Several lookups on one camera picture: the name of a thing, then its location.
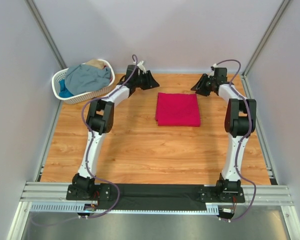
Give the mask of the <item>red t shirt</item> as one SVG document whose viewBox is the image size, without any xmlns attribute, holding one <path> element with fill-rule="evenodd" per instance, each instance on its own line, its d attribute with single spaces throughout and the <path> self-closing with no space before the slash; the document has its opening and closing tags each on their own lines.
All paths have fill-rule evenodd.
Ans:
<svg viewBox="0 0 300 240">
<path fill-rule="evenodd" d="M 159 92 L 155 120 L 158 126 L 200 127 L 201 116 L 197 95 Z"/>
</svg>

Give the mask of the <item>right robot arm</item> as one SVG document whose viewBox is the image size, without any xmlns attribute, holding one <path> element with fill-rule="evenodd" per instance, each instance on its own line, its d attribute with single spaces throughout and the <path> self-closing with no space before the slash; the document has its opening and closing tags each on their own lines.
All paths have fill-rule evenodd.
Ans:
<svg viewBox="0 0 300 240">
<path fill-rule="evenodd" d="M 243 203 L 245 200 L 241 187 L 241 167 L 247 142 L 256 128 L 257 102 L 243 96 L 228 81 L 227 68 L 214 64 L 211 70 L 212 73 L 204 73 L 191 90 L 205 97 L 214 92 L 227 103 L 224 129 L 228 133 L 228 149 L 219 179 L 215 186 L 204 186 L 200 189 L 201 199 L 207 202 Z"/>
</svg>

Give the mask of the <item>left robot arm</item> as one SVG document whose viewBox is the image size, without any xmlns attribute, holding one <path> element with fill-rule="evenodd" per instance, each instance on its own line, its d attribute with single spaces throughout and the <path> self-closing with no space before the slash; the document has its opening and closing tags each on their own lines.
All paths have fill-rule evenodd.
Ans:
<svg viewBox="0 0 300 240">
<path fill-rule="evenodd" d="M 150 70 L 139 65 L 129 65 L 126 74 L 121 77 L 115 88 L 107 95 L 88 101 L 89 107 L 85 118 L 88 138 L 84 156 L 78 172 L 68 186 L 67 200 L 95 200 L 99 187 L 97 179 L 97 163 L 106 135 L 114 124 L 115 107 L 128 99 L 137 88 L 149 90 L 159 87 Z"/>
</svg>

